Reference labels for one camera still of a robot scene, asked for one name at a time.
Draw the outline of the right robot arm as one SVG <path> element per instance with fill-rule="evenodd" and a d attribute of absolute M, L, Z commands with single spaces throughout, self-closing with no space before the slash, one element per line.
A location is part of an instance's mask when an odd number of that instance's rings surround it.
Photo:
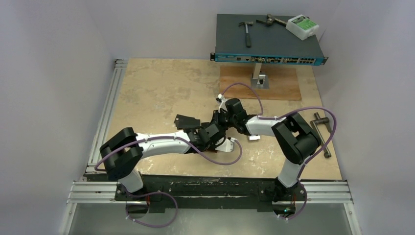
<path fill-rule="evenodd" d="M 253 136 L 274 136 L 286 158 L 275 185 L 276 196 L 287 199 L 294 193 L 305 160 L 321 145 L 318 134 L 297 112 L 283 117 L 248 115 L 238 98 L 216 98 L 219 103 L 215 119 L 224 129 L 235 128 L 238 133 Z"/>

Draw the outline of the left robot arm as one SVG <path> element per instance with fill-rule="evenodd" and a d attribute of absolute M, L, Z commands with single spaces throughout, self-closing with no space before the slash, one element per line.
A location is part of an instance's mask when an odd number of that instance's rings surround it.
<path fill-rule="evenodd" d="M 134 168 L 141 159 L 172 153 L 232 152 L 233 149 L 231 139 L 216 124 L 155 135 L 135 133 L 133 128 L 126 127 L 100 147 L 99 164 L 104 164 L 109 181 L 119 181 L 133 200 L 140 200 L 146 194 L 146 187 Z"/>

